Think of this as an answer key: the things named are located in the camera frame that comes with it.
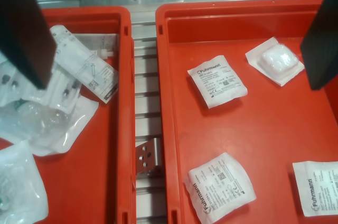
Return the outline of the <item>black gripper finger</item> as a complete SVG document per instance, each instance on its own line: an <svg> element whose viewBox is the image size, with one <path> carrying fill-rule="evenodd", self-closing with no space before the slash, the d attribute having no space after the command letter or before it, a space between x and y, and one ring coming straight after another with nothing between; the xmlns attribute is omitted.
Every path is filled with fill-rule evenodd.
<svg viewBox="0 0 338 224"><path fill-rule="evenodd" d="M38 89L49 84L56 48L36 0L1 0L1 52Z"/></svg>
<svg viewBox="0 0 338 224"><path fill-rule="evenodd" d="M337 76L337 0L323 0L317 8L301 52L312 90L323 88Z"/></svg>

